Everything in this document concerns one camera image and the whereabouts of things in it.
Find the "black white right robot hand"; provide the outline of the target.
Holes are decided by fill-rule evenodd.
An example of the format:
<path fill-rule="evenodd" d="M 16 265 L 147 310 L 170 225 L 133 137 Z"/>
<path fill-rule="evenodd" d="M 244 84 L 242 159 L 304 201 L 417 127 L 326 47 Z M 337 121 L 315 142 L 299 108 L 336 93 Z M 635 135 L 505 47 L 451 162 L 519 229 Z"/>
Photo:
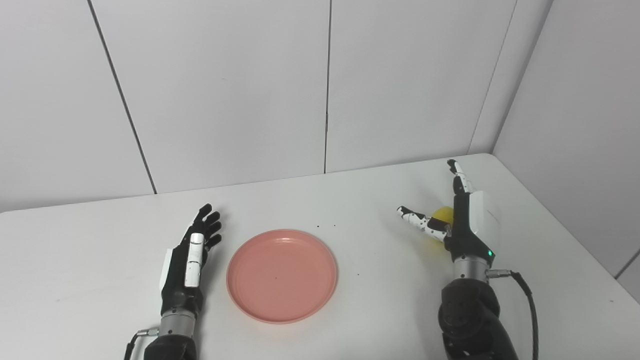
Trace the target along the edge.
<path fill-rule="evenodd" d="M 499 208 L 486 191 L 475 189 L 457 160 L 449 159 L 446 164 L 454 176 L 453 206 L 442 207 L 430 216 L 405 206 L 398 207 L 397 213 L 441 242 L 452 260 L 475 256 L 492 266 L 499 246 Z"/>

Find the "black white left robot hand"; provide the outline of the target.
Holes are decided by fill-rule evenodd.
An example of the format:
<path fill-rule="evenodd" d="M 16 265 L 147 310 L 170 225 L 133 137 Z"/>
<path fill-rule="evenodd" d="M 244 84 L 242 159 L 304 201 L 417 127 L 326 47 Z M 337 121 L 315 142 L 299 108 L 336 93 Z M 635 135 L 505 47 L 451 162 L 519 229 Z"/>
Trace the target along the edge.
<path fill-rule="evenodd" d="M 178 246 L 171 249 L 171 258 L 167 265 L 166 280 L 161 288 L 162 306 L 160 314 L 172 310 L 187 310 L 195 316 L 203 308 L 204 295 L 199 286 L 185 286 L 185 272 L 188 262 L 191 235 L 203 235 L 202 266 L 208 260 L 209 251 L 222 241 L 219 231 L 222 228 L 221 214 L 206 203 L 198 211 L 192 224 L 187 228 Z"/>

